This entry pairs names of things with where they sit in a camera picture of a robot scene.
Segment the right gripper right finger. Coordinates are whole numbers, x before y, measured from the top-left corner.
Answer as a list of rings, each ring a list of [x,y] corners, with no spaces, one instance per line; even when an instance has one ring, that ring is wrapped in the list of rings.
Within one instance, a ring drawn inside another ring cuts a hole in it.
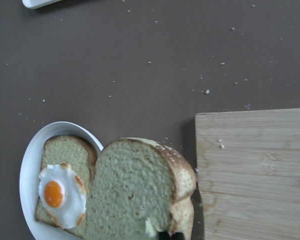
[[[172,235],[172,240],[185,240],[185,236],[182,232],[175,232]]]

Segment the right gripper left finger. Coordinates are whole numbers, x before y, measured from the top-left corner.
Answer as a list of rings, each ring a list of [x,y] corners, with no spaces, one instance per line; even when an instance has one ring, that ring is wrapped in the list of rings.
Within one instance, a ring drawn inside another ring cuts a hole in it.
[[[166,231],[158,232],[157,234],[158,240],[170,240],[170,235]]]

